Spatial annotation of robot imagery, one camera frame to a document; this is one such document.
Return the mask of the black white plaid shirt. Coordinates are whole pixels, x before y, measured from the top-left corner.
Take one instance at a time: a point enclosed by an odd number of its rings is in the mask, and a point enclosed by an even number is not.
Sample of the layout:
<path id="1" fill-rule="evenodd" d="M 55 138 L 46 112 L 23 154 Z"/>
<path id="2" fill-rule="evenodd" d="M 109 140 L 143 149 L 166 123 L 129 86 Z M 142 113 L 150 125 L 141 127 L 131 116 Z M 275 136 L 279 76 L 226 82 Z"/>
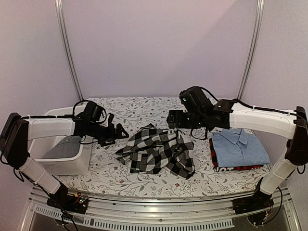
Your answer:
<path id="1" fill-rule="evenodd" d="M 148 124 L 116 154 L 122 164 L 130 161 L 130 173 L 158 174 L 167 168 L 172 174 L 189 179 L 195 174 L 193 149 L 194 143 L 184 132 Z"/>

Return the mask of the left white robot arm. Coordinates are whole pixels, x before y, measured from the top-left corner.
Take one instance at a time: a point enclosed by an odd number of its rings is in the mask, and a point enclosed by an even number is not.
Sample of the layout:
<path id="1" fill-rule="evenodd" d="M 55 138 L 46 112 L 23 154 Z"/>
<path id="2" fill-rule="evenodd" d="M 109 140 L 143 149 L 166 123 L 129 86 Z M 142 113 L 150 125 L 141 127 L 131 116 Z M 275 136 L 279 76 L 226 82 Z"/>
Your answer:
<path id="1" fill-rule="evenodd" d="M 19 170 L 25 176 L 50 194 L 53 201 L 61 208 L 71 205 L 71 197 L 61 191 L 61 182 L 56 175 L 84 175 L 89 169 L 91 145 L 96 140 L 100 146 L 114 144 L 116 140 L 128 138 L 128 133 L 121 124 L 112 123 L 113 114 L 108 118 L 108 125 L 83 119 L 80 115 L 43 115 L 20 116 L 11 113 L 0 135 L 1 157 L 5 164 Z M 43 144 L 52 148 L 60 143 L 64 136 L 79 136 L 87 143 L 81 143 L 74 157 L 35 159 L 30 151 L 37 148 L 40 139 L 47 139 Z"/>

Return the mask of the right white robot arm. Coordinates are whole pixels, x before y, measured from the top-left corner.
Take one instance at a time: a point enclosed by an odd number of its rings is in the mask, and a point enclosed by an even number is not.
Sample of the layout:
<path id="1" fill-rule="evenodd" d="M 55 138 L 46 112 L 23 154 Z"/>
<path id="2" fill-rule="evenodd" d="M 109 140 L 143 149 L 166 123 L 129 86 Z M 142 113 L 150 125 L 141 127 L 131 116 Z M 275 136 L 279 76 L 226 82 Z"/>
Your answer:
<path id="1" fill-rule="evenodd" d="M 220 100 L 217 104 L 195 104 L 181 100 L 187 111 L 171 110 L 167 116 L 169 128 L 206 128 L 212 131 L 211 141 L 218 167 L 252 167 L 269 163 L 269 156 L 260 141 L 245 129 L 276 134 L 287 139 L 286 151 L 270 172 L 260 181 L 257 193 L 249 198 L 249 206 L 259 210 L 267 203 L 267 195 L 286 180 L 298 166 L 308 162 L 308 122 L 305 109 L 295 111 L 246 106 L 235 100 Z"/>

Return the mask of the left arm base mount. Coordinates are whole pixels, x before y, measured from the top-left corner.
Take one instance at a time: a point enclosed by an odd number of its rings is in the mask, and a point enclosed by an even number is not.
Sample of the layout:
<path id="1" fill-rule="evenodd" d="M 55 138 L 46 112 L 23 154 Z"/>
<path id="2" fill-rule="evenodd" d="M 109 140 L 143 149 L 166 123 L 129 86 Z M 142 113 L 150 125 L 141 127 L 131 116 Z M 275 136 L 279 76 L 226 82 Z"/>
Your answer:
<path id="1" fill-rule="evenodd" d="M 50 194 L 47 205 L 78 214 L 85 214 L 88 208 L 89 198 L 81 193 L 68 194 L 65 191 Z"/>

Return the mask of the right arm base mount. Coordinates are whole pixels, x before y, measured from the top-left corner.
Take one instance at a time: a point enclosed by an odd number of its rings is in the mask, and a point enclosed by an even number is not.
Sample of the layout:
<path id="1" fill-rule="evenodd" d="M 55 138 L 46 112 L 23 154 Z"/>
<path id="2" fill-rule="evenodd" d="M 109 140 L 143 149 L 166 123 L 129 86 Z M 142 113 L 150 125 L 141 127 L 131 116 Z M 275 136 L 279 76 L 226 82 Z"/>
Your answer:
<path id="1" fill-rule="evenodd" d="M 247 219 L 254 226 L 264 225 L 274 201 L 270 195 L 252 195 L 232 200 L 232 209 L 236 215 L 247 214 Z"/>

